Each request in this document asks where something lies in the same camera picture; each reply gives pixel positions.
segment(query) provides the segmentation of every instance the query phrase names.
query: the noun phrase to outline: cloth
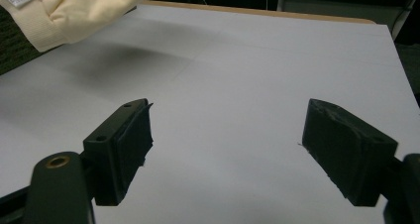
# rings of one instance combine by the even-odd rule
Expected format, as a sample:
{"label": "cloth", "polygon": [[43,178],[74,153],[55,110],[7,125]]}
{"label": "cloth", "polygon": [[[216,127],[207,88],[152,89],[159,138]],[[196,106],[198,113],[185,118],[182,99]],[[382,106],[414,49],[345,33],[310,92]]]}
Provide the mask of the cloth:
{"label": "cloth", "polygon": [[113,23],[142,0],[0,0],[29,42],[44,52],[79,42]]}

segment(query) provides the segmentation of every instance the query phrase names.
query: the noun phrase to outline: screw hole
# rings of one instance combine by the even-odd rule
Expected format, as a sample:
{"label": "screw hole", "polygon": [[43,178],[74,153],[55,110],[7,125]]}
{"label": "screw hole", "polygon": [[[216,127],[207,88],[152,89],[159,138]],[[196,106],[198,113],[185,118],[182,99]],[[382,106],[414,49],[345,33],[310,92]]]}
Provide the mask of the screw hole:
{"label": "screw hole", "polygon": [[56,157],[49,160],[46,164],[47,168],[60,168],[70,161],[70,157]]}

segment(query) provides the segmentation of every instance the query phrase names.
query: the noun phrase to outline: white tabletop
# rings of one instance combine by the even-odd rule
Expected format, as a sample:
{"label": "white tabletop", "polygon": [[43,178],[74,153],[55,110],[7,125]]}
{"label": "white tabletop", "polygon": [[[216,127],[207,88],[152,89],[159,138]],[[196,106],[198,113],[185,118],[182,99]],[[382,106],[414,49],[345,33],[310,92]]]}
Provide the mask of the white tabletop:
{"label": "white tabletop", "polygon": [[310,98],[418,153],[419,108],[383,25],[141,5],[93,37],[0,76],[0,195],[120,105],[151,110],[155,145],[108,223],[383,223],[353,207],[301,143]]}

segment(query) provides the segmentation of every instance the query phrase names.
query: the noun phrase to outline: white table surface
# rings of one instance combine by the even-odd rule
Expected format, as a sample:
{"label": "white table surface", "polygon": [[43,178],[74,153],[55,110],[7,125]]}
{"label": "white table surface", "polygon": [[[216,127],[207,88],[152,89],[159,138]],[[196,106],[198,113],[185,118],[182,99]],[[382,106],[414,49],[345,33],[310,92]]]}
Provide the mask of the white table surface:
{"label": "white table surface", "polygon": [[120,105],[151,110],[155,145],[107,223],[383,223],[353,207],[301,143],[310,98],[418,153],[419,108],[383,25],[141,5],[0,76],[0,195]]}

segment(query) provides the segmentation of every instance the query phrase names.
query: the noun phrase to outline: beige cloth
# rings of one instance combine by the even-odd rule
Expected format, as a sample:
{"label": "beige cloth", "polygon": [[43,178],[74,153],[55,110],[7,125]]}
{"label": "beige cloth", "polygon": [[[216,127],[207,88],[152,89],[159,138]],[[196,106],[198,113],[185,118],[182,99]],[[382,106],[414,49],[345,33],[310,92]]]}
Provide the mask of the beige cloth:
{"label": "beige cloth", "polygon": [[32,0],[15,7],[0,0],[40,52],[79,42],[113,23],[142,0]]}

